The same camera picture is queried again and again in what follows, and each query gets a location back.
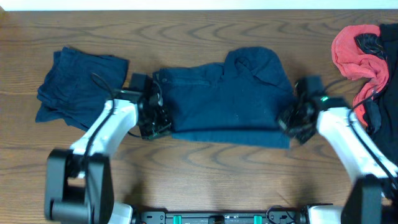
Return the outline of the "navy blue shorts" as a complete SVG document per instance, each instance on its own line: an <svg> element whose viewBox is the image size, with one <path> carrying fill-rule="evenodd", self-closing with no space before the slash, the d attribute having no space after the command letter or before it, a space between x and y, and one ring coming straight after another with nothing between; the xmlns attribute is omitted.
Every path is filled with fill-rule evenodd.
<svg viewBox="0 0 398 224"><path fill-rule="evenodd" d="M289 148L277 117L295 97L273 50L244 47L222 63L161 68L152 76L162 89L174 139Z"/></svg>

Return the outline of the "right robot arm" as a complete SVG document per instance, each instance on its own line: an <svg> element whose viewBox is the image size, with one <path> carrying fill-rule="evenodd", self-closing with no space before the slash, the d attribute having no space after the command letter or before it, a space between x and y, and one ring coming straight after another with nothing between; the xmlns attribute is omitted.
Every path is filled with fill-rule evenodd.
<svg viewBox="0 0 398 224"><path fill-rule="evenodd" d="M344 165L353 188L344 206L306 205L296 223L397 223L397 166L375 145L344 98L328 96L318 76L295 84L298 100L278 116L300 144L320 134Z"/></svg>

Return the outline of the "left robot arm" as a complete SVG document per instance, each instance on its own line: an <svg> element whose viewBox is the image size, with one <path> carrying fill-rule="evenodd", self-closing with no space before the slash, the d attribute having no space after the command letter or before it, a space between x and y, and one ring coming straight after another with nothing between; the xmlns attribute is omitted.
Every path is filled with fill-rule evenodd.
<svg viewBox="0 0 398 224"><path fill-rule="evenodd" d="M91 80L109 94L93 125L69 149L47 158L44 215L60 223L139 223L132 206L116 202L110 160L134 127L144 140L170 133L171 119L159 82L135 73L128 88L112 89L99 75Z"/></svg>

